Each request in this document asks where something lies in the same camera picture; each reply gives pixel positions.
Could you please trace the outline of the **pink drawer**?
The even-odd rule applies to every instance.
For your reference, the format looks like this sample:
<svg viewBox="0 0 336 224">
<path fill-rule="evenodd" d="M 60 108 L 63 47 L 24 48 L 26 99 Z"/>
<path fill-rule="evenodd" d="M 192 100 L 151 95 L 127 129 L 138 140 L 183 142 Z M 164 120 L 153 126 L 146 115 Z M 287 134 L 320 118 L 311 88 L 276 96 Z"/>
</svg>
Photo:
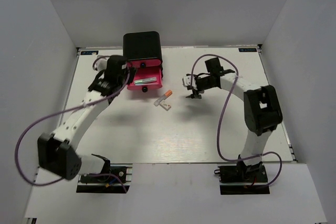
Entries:
<svg viewBox="0 0 336 224">
<path fill-rule="evenodd" d="M 162 88 L 161 67 L 138 68 L 133 81 L 127 86 L 128 90 L 147 92 Z"/>
<path fill-rule="evenodd" d="M 128 61 L 128 65 L 134 68 L 147 68 L 160 66 L 162 61 L 159 59 L 142 59 L 142 60 L 132 60 Z"/>
</svg>

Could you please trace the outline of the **orange capped highlighter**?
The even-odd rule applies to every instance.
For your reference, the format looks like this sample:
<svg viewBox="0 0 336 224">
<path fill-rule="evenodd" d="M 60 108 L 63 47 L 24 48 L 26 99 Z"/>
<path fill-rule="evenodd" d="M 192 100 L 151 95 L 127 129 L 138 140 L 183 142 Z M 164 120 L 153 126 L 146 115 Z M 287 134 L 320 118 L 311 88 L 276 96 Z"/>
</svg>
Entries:
<svg viewBox="0 0 336 224">
<path fill-rule="evenodd" d="M 172 91 L 168 90 L 166 91 L 162 96 L 160 96 L 155 102 L 154 105 L 158 106 L 163 100 L 167 99 L 169 96 L 172 95 Z"/>
</svg>

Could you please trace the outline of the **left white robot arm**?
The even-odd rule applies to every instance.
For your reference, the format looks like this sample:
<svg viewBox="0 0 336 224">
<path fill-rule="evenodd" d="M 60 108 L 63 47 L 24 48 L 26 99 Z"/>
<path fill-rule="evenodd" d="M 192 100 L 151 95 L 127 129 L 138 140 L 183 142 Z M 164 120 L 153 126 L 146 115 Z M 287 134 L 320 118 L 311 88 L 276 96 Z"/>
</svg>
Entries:
<svg viewBox="0 0 336 224">
<path fill-rule="evenodd" d="M 77 175 L 93 175 L 104 182 L 111 175 L 107 158 L 78 154 L 76 150 L 95 119 L 133 80 L 135 69 L 130 67 L 126 57 L 112 55 L 97 67 L 97 71 L 80 106 L 61 126 L 37 140 L 40 168 L 66 180 Z"/>
</svg>

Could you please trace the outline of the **green capped highlighter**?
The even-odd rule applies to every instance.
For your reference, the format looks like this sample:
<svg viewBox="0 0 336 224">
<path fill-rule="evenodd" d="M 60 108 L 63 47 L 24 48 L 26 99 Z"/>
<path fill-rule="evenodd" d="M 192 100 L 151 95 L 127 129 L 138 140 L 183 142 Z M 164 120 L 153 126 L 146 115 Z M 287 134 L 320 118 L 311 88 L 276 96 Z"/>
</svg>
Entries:
<svg viewBox="0 0 336 224">
<path fill-rule="evenodd" d="M 134 80 L 134 85 L 135 86 L 141 86 L 141 85 L 145 85 L 148 83 L 153 83 L 156 82 L 157 78 L 156 77 L 150 77 L 150 78 L 144 78 L 144 79 L 139 79 L 139 80 Z"/>
</svg>

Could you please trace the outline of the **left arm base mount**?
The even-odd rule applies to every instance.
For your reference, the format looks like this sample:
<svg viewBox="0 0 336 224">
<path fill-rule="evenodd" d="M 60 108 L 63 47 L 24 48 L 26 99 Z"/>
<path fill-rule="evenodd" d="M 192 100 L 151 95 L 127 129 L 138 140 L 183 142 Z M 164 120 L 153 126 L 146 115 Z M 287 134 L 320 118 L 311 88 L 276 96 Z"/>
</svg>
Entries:
<svg viewBox="0 0 336 224">
<path fill-rule="evenodd" d="M 80 175 L 76 193 L 126 194 L 132 180 L 132 164 L 111 164 L 106 175 Z"/>
</svg>

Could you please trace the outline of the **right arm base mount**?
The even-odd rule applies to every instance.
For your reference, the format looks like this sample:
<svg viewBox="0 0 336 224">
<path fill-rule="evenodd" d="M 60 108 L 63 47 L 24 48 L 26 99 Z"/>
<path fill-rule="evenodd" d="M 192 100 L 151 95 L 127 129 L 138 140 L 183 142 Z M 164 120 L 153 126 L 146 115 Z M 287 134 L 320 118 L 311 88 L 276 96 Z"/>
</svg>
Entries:
<svg viewBox="0 0 336 224">
<path fill-rule="evenodd" d="M 268 177 L 264 165 L 259 171 L 243 176 L 236 165 L 219 166 L 214 170 L 219 178 L 221 195 L 269 195 Z"/>
</svg>

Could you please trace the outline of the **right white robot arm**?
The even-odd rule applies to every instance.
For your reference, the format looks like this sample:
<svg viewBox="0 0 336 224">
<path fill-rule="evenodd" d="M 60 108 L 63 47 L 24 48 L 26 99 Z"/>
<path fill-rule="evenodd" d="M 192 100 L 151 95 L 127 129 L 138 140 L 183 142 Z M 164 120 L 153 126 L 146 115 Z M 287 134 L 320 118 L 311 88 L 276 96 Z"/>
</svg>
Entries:
<svg viewBox="0 0 336 224">
<path fill-rule="evenodd" d="M 230 60 L 227 63 L 232 68 L 224 69 L 220 63 L 221 56 L 210 54 L 209 57 L 205 62 L 207 72 L 187 74 L 182 79 L 183 86 L 192 92 L 190 99 L 201 99 L 204 91 L 212 88 L 228 91 L 218 121 L 217 146 L 220 145 L 221 123 L 231 96 L 234 95 L 243 102 L 248 133 L 244 148 L 234 162 L 242 163 L 237 168 L 237 175 L 247 182 L 255 177 L 256 168 L 261 165 L 262 157 L 267 155 L 264 151 L 266 143 L 272 132 L 282 123 L 278 96 L 272 85 L 260 86 L 241 78 L 238 68 Z"/>
</svg>

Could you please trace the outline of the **black drawer cabinet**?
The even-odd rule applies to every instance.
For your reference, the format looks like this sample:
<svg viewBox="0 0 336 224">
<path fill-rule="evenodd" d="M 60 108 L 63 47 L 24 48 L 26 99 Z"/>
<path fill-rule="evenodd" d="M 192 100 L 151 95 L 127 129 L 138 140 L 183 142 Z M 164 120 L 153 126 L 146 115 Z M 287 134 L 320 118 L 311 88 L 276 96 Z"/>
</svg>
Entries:
<svg viewBox="0 0 336 224">
<path fill-rule="evenodd" d="M 163 63 L 160 35 L 157 31 L 127 33 L 123 36 L 123 55 L 128 61 L 159 59 Z"/>
</svg>

